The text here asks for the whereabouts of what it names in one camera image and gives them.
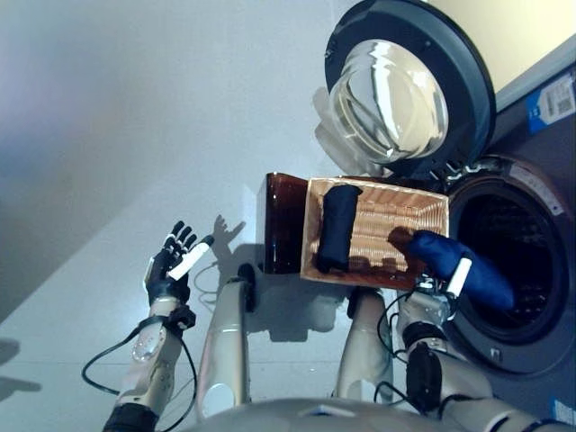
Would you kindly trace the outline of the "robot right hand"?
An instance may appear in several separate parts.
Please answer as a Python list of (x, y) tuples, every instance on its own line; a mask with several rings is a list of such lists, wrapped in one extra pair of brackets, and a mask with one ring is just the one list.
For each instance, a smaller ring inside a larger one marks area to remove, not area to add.
[(415, 290), (446, 303), (449, 312), (454, 314), (457, 311), (458, 299), (464, 289), (471, 267), (472, 260), (468, 256), (462, 256), (447, 281), (441, 281), (428, 274), (421, 274), (417, 279)]

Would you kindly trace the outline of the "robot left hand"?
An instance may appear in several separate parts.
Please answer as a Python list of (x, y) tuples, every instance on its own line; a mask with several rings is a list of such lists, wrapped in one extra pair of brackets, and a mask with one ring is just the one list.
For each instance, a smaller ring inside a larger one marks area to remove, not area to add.
[(188, 275), (213, 243), (213, 235), (198, 240), (190, 226), (178, 221), (166, 235), (160, 250), (148, 262), (143, 286), (149, 305), (165, 297), (186, 304), (191, 292)]

